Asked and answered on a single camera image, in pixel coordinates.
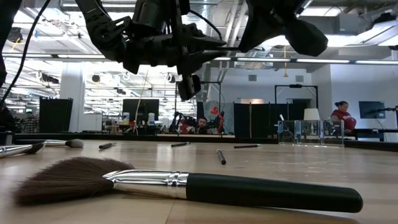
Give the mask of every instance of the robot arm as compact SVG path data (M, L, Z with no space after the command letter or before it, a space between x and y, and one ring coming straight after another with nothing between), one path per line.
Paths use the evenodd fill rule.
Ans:
M204 35L195 24L182 24L182 15L190 12L189 0L137 0L132 19L116 21L109 17L100 0L75 1L92 43L107 59L122 63L132 73L137 73L141 64L176 66L182 75L178 90L183 100L200 91L200 79L192 73L203 63L225 55L220 50L226 42ZM246 0L249 19L238 49L247 52L284 34L298 53L318 56L326 49L327 38L314 25L297 19L302 6L311 1ZM21 0L6 2L19 5ZM0 21L4 21L2 27L6 29L12 25L7 18L14 17L17 10L11 8L6 5L0 9ZM5 41L6 37L1 37L0 44ZM0 58L0 86L6 76L2 62Z
M76 3L92 43L107 59L123 63L134 74L141 64L176 66L183 77L178 86L183 100L200 91L200 81L192 73L203 63L225 55L204 52L225 42L204 35L195 24L182 24L181 16L190 10L189 0L138 0L132 19L127 16L116 21L100 0Z

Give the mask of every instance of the white wall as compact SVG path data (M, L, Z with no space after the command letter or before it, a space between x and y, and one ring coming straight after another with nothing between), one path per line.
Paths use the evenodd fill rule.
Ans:
M328 119L333 109L331 99L331 67L325 65L312 73L312 85L318 86L319 115Z
M332 102L347 101L349 113L357 119L357 128L381 128L375 119L360 119L359 101L383 101L386 107L398 105L398 68L380 65L332 65ZM386 112L386 119L380 119L386 127L395 129L396 114ZM396 134L389 134L388 141L398 140Z
M284 74L285 70L230 69L221 84L221 92L227 103L239 103L241 98L263 99L265 103L274 103L275 85L296 84L296 75L304 76L304 82L299 84L311 85L312 83L311 74L307 73L304 69L288 69L287 74L289 77L284 77ZM212 77L217 75L218 71L212 70ZM257 75L257 81L249 82L248 75ZM287 99L312 99L315 102L315 96L306 88L291 89L279 87L278 92L280 92L277 97L278 103L286 103ZM218 92L212 88L210 90L210 100L218 101L218 97Z

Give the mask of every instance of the clear plastic box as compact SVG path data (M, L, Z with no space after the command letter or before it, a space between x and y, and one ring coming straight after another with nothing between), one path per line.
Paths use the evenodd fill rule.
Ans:
M279 121L279 144L344 146L343 121Z

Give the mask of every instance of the black brush handle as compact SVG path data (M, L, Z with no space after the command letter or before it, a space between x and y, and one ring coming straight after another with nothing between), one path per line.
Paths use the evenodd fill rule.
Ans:
M190 142L181 142L181 143L172 144L172 147L186 146L189 144Z
M220 160L220 163L225 165L226 164L226 160L223 154L223 151L221 149L217 149L217 155L218 155L218 160Z
M114 143L106 143L106 144L102 144L99 147L99 149L107 149L109 147L112 147L114 145Z
M234 149L245 149L250 147L259 147L259 145L250 145L250 146L234 146Z
M361 211L360 194L350 188L215 174L189 174L187 199L250 207L328 212Z

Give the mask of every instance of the silver ferrule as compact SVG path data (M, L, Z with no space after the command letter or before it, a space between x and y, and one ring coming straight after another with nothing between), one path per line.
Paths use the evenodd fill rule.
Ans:
M113 189L139 194L187 199L188 172L163 170L123 170L105 174Z
M65 146L66 141L62 140L45 140L45 146L47 147L57 147L57 146Z
M0 146L0 158L23 154L29 149L32 149L32 145Z

